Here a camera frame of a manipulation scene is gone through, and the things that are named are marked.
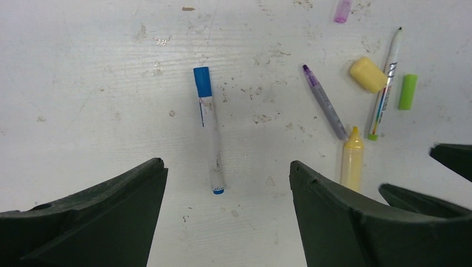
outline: blue marker cap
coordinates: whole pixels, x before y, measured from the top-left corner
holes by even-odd
[[[213,193],[214,193],[215,195],[220,195],[220,194],[222,194],[223,192],[224,192],[224,189],[213,190]]]
[[[193,75],[195,76],[198,97],[212,96],[212,84],[210,83],[210,71],[208,67],[194,68]]]

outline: yellow marker cap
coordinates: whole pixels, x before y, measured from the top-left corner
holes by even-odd
[[[378,93],[387,84],[387,76],[367,57],[356,61],[350,73],[362,87],[371,93]]]

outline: green marker cap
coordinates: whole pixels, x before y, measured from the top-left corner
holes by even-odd
[[[413,96],[415,95],[416,81],[418,75],[407,74],[403,77],[403,85],[401,87],[401,96],[399,110],[410,110]]]
[[[378,135],[369,134],[367,137],[370,141],[377,141]]]

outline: pink marker cap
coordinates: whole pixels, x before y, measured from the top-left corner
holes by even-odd
[[[345,23],[351,13],[352,0],[340,0],[335,14],[335,22]]]

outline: scratch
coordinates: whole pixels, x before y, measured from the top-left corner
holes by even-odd
[[[207,46],[206,49],[208,50],[208,44],[210,43],[210,37],[212,36],[212,30],[213,30],[213,22],[215,22],[215,15],[217,14],[218,10],[218,5],[220,4],[220,1],[218,0],[217,2],[217,7],[215,7],[215,12],[213,12],[213,19],[212,19],[212,25],[210,26],[210,32],[208,33],[208,38],[207,38]]]
[[[136,17],[136,14],[139,11],[139,8],[141,7],[141,5],[142,5],[142,1],[137,5],[137,9],[135,10],[135,12],[133,12],[133,19]]]
[[[303,14],[302,11],[299,11],[299,12],[300,12],[300,14],[303,16],[303,18],[305,19],[305,21],[308,23],[308,25],[311,27],[311,24],[310,24],[310,22],[308,21],[307,17],[305,17],[305,14]]]
[[[323,66],[325,65],[325,60],[326,60],[326,50],[323,48],[323,52],[325,53],[324,54],[324,57],[323,57]]]
[[[459,47],[459,49],[456,51],[456,54],[458,54],[462,49],[464,49],[467,46],[467,44],[469,44],[469,41],[470,41],[470,38],[467,39],[467,41],[465,41],[465,43],[461,47]]]
[[[206,57],[206,59],[201,63],[202,65],[209,59],[209,57]]]
[[[87,98],[85,99],[85,101],[83,102],[82,106],[80,107],[80,109],[78,110],[77,114],[75,114],[74,118],[72,119],[72,121],[69,123],[69,125],[67,126],[66,128],[66,131],[69,130],[69,127],[71,127],[71,125],[73,124],[73,122],[75,121],[75,119],[77,119],[78,115],[80,114],[80,112],[82,112],[83,108],[85,107],[85,105],[87,104],[87,101],[89,100],[90,96],[92,95],[92,93],[94,92],[94,90],[92,89],[90,91],[90,93],[88,93],[88,96]]]
[[[66,21],[66,15],[64,14],[64,12],[62,12],[62,22],[64,23],[64,26],[66,27],[66,34],[67,34],[67,38],[69,39],[69,49],[72,48],[72,38],[71,38],[71,34],[69,32],[69,26],[67,25],[67,21]]]

